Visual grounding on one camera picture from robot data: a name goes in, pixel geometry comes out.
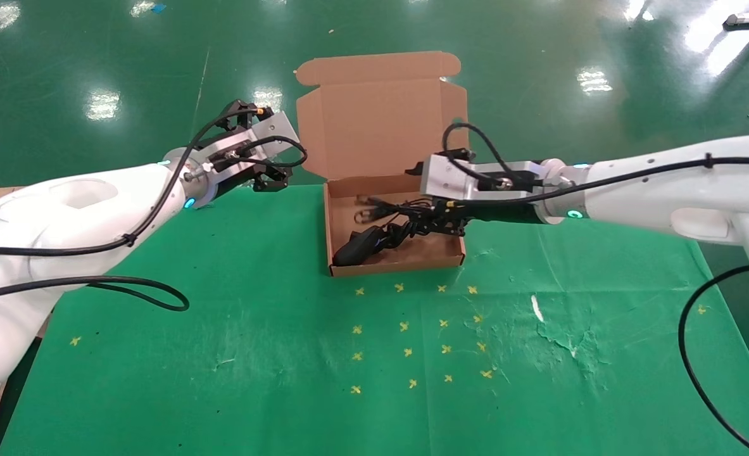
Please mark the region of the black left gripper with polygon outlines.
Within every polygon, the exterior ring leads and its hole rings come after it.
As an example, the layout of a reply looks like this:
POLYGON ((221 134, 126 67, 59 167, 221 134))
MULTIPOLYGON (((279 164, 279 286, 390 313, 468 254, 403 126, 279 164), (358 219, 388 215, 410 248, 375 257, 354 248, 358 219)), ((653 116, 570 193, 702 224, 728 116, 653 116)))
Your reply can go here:
POLYGON ((256 193, 276 193, 289 186, 290 168, 274 167, 275 124, 256 123, 268 118, 268 108, 235 100, 225 106, 217 127, 223 132, 211 139, 212 198, 236 187, 256 193))

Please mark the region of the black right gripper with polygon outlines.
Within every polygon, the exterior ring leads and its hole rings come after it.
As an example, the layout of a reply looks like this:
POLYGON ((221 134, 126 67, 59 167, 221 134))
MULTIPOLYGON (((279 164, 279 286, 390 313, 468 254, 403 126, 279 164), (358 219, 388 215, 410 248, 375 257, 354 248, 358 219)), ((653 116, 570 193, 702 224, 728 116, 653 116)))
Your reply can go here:
MULTIPOLYGON (((423 176, 424 161, 419 161, 404 173, 411 176, 423 176)), ((464 237, 468 219, 483 222, 504 222, 513 224, 545 224, 544 217, 538 214, 536 205, 516 203, 510 200, 464 200, 461 208, 453 201, 420 201, 411 204, 413 236, 464 237)))

